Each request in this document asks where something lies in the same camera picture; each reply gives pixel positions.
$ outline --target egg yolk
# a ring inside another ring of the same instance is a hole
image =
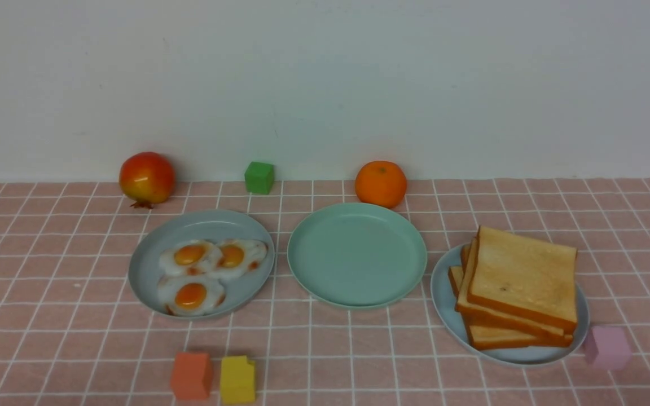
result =
[[[221,249],[222,259],[219,260],[220,267],[234,268],[242,264],[245,259],[245,252],[238,246],[224,246]]]
[[[177,292],[175,303],[188,310],[196,309],[207,297],[207,288],[199,283],[188,283]]]
[[[199,244],[184,246],[175,252],[175,263],[185,266],[192,265],[204,256],[206,249]]]

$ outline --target sunny side up egg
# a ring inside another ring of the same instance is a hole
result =
[[[256,270],[267,256],[267,246],[262,241],[228,239],[217,244],[222,257],[207,275],[219,280],[233,280]]]
[[[181,242],[160,254],[160,268],[170,277],[207,272],[217,264],[222,252],[212,242],[192,240]]]
[[[202,316],[225,300],[225,289],[205,275],[165,276],[157,284],[157,297],[172,316]]]

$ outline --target tiled countertop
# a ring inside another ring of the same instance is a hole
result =
[[[289,233],[312,210],[355,200],[339,180],[251,197],[240,182],[184,183],[147,211],[115,183],[0,185],[0,406],[170,406],[183,348],[255,357],[258,403],[270,406],[650,406],[650,179],[415,180],[397,208],[423,232],[428,274],[477,223],[579,247],[593,322],[629,331],[634,358],[614,373],[581,353],[527,370],[470,355],[433,310],[428,275],[387,310],[310,300],[287,268]],[[153,315],[126,284],[129,254],[168,219],[211,208],[246,211],[273,233],[274,276],[224,319]]]

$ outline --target green cube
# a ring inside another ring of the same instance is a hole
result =
[[[275,167],[263,162],[250,162],[245,171],[245,186],[248,192],[269,195],[275,182]]]

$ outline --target toy block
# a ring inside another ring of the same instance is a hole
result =
[[[619,370],[631,358],[624,329],[616,326],[592,326],[583,342],[586,362],[599,369]]]
[[[222,358],[219,397],[224,404],[255,401],[255,361],[246,355]]]
[[[245,171],[245,187],[250,193],[269,195],[275,182],[275,167],[263,162],[250,162]]]
[[[177,400],[204,400],[212,388],[212,362],[206,352],[179,352],[170,387]]]

